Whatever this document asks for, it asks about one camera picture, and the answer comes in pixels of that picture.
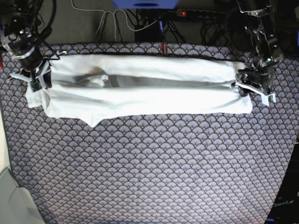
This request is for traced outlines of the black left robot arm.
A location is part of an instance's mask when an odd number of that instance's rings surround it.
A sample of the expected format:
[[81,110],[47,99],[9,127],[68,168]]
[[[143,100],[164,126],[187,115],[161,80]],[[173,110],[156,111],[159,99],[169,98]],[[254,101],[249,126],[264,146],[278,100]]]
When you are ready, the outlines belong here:
[[245,31],[251,37],[254,54],[249,68],[238,70],[236,85],[244,92],[261,96],[263,105],[276,102],[272,88],[274,67],[283,59],[271,19],[269,0],[238,0],[240,13],[245,15]]

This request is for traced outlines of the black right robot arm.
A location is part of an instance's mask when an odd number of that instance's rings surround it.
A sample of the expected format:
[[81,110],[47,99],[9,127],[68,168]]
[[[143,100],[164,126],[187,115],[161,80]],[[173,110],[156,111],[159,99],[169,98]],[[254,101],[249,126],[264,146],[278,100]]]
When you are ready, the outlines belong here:
[[52,2],[50,20],[40,31],[42,5],[42,0],[0,2],[0,49],[8,52],[21,65],[18,72],[10,73],[10,77],[26,82],[32,91],[52,87],[50,63],[63,55],[46,41],[52,33],[57,2]]

